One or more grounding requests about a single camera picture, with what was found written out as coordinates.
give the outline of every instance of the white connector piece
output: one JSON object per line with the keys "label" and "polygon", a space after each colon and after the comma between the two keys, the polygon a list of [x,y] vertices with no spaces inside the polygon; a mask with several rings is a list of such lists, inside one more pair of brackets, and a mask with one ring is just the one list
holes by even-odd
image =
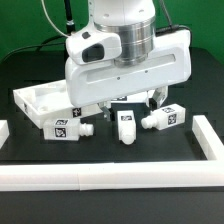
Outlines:
{"label": "white connector piece", "polygon": [[177,104],[172,104],[154,110],[150,116],[143,118],[141,123],[145,129],[155,127],[158,130],[163,130],[184,123],[185,112],[185,108]]}
{"label": "white connector piece", "polygon": [[208,160],[224,161],[224,146],[204,115],[193,117],[192,131]]}
{"label": "white connector piece", "polygon": [[0,121],[0,149],[9,137],[8,123],[5,120]]}
{"label": "white connector piece", "polygon": [[131,145],[136,140],[136,123],[132,110],[118,111],[119,140],[126,145]]}
{"label": "white connector piece", "polygon": [[81,124],[80,119],[49,119],[44,123],[44,138],[49,140],[78,141],[80,136],[91,136],[92,124]]}

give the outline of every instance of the white plastic part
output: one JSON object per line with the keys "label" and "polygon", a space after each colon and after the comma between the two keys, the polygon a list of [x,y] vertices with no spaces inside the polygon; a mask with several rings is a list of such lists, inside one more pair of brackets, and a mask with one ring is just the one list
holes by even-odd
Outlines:
{"label": "white plastic part", "polygon": [[0,166],[0,191],[224,186],[220,161]]}
{"label": "white plastic part", "polygon": [[65,70],[71,103],[82,107],[186,81],[191,74],[190,32],[156,37],[154,43],[144,62],[127,68],[116,67],[114,60],[83,66],[69,58]]}
{"label": "white plastic part", "polygon": [[80,136],[91,136],[92,124],[81,124],[80,119],[49,119],[44,123],[44,138],[49,140],[78,141]]}
{"label": "white plastic part", "polygon": [[136,140],[136,123],[132,110],[118,111],[119,140],[126,145],[131,145]]}
{"label": "white plastic part", "polygon": [[75,108],[69,100],[65,80],[13,90],[15,103],[38,127],[47,119],[83,118],[102,113],[98,104]]}
{"label": "white plastic part", "polygon": [[0,149],[9,137],[9,128],[6,120],[0,121]]}
{"label": "white plastic part", "polygon": [[185,112],[186,109],[177,104],[162,107],[154,110],[150,116],[143,118],[142,127],[145,129],[155,127],[158,130],[163,130],[182,124],[185,122]]}
{"label": "white plastic part", "polygon": [[89,0],[89,11],[97,24],[125,26],[155,17],[152,0]]}
{"label": "white plastic part", "polygon": [[192,130],[208,160],[224,161],[224,146],[205,116],[194,116]]}
{"label": "white plastic part", "polygon": [[104,49],[104,57],[100,61],[114,59],[122,52],[119,35],[98,31],[93,23],[89,23],[81,31],[73,33],[66,40],[66,49],[69,56],[79,65],[87,63],[83,60],[83,52],[94,45],[100,45]]}

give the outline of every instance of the metal cylinder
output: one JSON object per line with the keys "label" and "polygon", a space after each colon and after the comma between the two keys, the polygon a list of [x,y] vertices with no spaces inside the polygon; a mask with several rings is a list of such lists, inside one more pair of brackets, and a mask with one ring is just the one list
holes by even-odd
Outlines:
{"label": "metal cylinder", "polygon": [[102,32],[116,33],[121,38],[122,53],[115,59],[119,67],[136,65],[144,61],[153,50],[155,19],[126,26],[104,26],[95,24]]}

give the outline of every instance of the sticker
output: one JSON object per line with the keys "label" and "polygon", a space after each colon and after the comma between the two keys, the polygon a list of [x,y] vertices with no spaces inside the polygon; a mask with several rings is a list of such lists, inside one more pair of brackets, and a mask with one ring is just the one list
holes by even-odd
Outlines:
{"label": "sticker", "polygon": [[168,117],[168,125],[176,124],[177,123],[177,115],[172,114]]}
{"label": "sticker", "polygon": [[82,116],[82,109],[81,108],[74,108],[72,110],[73,117],[80,117]]}
{"label": "sticker", "polygon": [[28,107],[27,107],[27,105],[25,103],[24,103],[24,110],[28,114]]}
{"label": "sticker", "polygon": [[132,120],[132,116],[121,116],[121,120],[122,121],[131,121]]}
{"label": "sticker", "polygon": [[128,101],[128,97],[124,96],[124,97],[120,97],[120,98],[117,98],[117,99],[113,99],[112,101]]}
{"label": "sticker", "polygon": [[66,138],[66,128],[55,128],[56,138]]}
{"label": "sticker", "polygon": [[169,114],[169,113],[175,111],[174,109],[172,109],[172,108],[170,108],[170,107],[164,108],[164,109],[162,109],[162,110],[163,110],[165,113],[167,113],[167,114]]}
{"label": "sticker", "polygon": [[68,120],[57,120],[55,125],[66,125],[68,123]]}

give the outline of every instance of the green wall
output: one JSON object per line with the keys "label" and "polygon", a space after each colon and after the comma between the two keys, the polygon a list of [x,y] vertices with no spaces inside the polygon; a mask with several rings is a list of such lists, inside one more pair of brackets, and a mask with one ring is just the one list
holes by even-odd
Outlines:
{"label": "green wall", "polygon": [[[64,1],[45,2],[52,20],[65,31]],[[158,0],[154,2],[157,9],[157,27],[164,26],[166,20],[158,7]],[[224,1],[165,2],[174,23],[192,28],[193,46],[207,49],[224,64]],[[87,0],[71,0],[71,4],[76,26],[80,29],[88,21]],[[56,33],[46,21],[40,0],[0,0],[0,58],[15,48],[40,44],[54,35]]]}

